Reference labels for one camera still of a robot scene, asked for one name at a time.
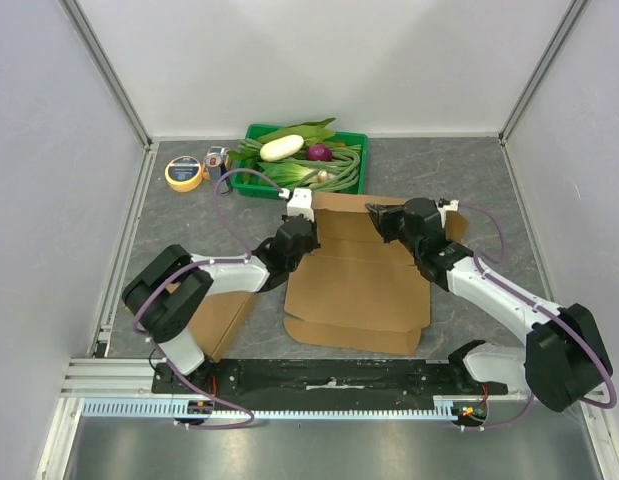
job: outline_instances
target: white wall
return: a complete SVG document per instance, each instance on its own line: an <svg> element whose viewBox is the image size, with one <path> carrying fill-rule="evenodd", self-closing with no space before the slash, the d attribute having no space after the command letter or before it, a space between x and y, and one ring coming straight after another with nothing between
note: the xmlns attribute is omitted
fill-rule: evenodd
<svg viewBox="0 0 619 480"><path fill-rule="evenodd" d="M59 3L0 2L0 479L34 476L140 160Z"/></svg>
<svg viewBox="0 0 619 480"><path fill-rule="evenodd" d="M158 136L497 132L569 0L80 0Z"/></svg>
<svg viewBox="0 0 619 480"><path fill-rule="evenodd" d="M550 282L596 315L619 395L619 0L590 2L509 151Z"/></svg>

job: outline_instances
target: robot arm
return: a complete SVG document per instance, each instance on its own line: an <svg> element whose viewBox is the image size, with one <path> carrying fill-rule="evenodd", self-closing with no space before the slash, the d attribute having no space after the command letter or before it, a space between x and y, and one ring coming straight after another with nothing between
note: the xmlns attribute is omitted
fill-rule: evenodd
<svg viewBox="0 0 619 480"><path fill-rule="evenodd" d="M452 356L478 382L530 388L548 408L561 412L603 381L589 355L542 311L566 323L591 347L609 375L613 370L589 310L569 308L526 292L474 259L474 252L448 240L444 226L458 202L414 198L402 206L368 204L367 210L385 242L399 240L413 255L423 277L463 297L511 330L524 348L496 347L473 341Z"/></svg>
<svg viewBox="0 0 619 480"><path fill-rule="evenodd" d="M281 196L288 198L289 191L285 189ZM188 375L205 359L187 327L203 299L226 292L272 290L286 282L302 257L315 248L318 240L311 190L297 188L287 203L283 224L275 236L251 252L251 258L203 257L171 245L127 285L122 300L135 315L167 278L187 265L199 264L178 276L178 287L161 292L140 319L140 325L167 358Z"/></svg>

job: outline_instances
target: flattened cardboard box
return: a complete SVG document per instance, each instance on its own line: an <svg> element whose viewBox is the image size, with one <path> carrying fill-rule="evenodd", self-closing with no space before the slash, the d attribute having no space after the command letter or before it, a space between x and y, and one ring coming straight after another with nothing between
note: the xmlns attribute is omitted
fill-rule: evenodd
<svg viewBox="0 0 619 480"><path fill-rule="evenodd" d="M409 355L430 323L430 283L400 242L383 243L366 203L404 199L316 193L321 247L289 277L284 320L301 343ZM447 215L447 238L461 241L467 220Z"/></svg>

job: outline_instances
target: tape roll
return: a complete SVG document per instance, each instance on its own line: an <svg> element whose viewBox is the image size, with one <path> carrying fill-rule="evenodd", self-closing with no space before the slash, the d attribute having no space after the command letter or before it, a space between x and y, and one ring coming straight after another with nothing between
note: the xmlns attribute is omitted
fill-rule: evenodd
<svg viewBox="0 0 619 480"><path fill-rule="evenodd" d="M165 168L165 178L176 192L190 192L202 182L202 165L189 155L174 158Z"/></svg>

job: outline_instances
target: small can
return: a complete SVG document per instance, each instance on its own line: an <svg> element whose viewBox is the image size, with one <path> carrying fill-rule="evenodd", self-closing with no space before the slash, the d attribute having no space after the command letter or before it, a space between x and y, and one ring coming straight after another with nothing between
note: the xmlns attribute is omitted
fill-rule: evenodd
<svg viewBox="0 0 619 480"><path fill-rule="evenodd" d="M224 147L209 148L205 156L205 168L209 172L209 179L215 184L222 175L227 173L227 149ZM220 187L222 189L220 195L227 195L233 190L229 177L224 183L225 188Z"/></svg>

